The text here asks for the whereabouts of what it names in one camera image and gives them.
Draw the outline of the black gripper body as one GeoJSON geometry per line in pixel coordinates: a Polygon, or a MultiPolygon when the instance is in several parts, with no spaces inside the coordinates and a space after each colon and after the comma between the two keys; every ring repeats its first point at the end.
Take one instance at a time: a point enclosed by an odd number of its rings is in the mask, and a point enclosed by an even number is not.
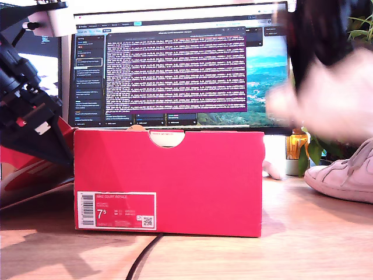
{"type": "Polygon", "coordinates": [[[61,106],[41,89],[30,61],[1,61],[1,130],[34,130],[39,135],[52,128],[61,106]]]}

